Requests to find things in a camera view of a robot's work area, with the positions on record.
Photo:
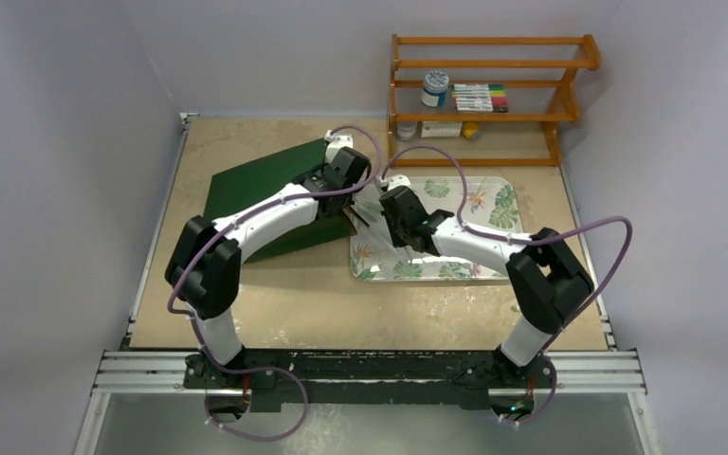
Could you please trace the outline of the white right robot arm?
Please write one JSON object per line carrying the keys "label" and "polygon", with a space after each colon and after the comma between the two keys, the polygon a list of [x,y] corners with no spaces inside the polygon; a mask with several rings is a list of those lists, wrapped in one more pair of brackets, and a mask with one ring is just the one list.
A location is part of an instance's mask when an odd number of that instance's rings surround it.
{"label": "white right robot arm", "polygon": [[384,192],[379,202],[394,246],[464,259],[509,278],[521,317],[494,361],[496,377],[505,385],[516,386],[530,375],[531,362],[594,290],[589,273],[566,242],[534,244],[557,236],[553,229],[522,234],[510,242],[499,241],[494,229],[476,235],[450,211],[426,211],[414,190],[404,185]]}

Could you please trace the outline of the metal tongs white grips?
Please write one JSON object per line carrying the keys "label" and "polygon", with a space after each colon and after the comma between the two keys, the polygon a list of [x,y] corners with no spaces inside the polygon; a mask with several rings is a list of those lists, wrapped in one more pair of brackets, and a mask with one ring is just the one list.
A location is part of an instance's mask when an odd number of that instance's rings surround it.
{"label": "metal tongs white grips", "polygon": [[397,258],[411,259],[411,253],[406,247],[393,244],[386,221],[381,215],[372,217],[355,209],[346,209],[344,213],[355,227],[355,238],[366,240],[368,244],[377,246],[383,252],[389,252]]}

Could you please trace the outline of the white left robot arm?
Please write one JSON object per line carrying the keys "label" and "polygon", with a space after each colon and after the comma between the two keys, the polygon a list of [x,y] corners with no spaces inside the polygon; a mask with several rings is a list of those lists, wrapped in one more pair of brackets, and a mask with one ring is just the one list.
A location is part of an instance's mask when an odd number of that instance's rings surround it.
{"label": "white left robot arm", "polygon": [[209,359],[209,377],[220,387],[236,386],[245,374],[231,308],[242,265],[284,234],[340,215],[372,171],[368,157],[341,147],[264,200],[223,218],[195,216],[183,227],[165,271],[172,287],[167,304],[185,303],[181,313]]}

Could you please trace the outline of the green paper bag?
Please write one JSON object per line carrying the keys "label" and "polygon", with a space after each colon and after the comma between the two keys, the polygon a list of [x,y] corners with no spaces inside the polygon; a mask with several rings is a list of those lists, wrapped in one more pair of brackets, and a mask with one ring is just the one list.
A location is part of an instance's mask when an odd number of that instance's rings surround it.
{"label": "green paper bag", "polygon": [[[265,200],[323,161],[325,149],[325,142],[316,139],[215,174],[203,216],[210,220],[226,217]],[[352,224],[343,215],[319,219],[285,233],[247,260],[254,263],[274,258],[348,238],[353,233]]]}

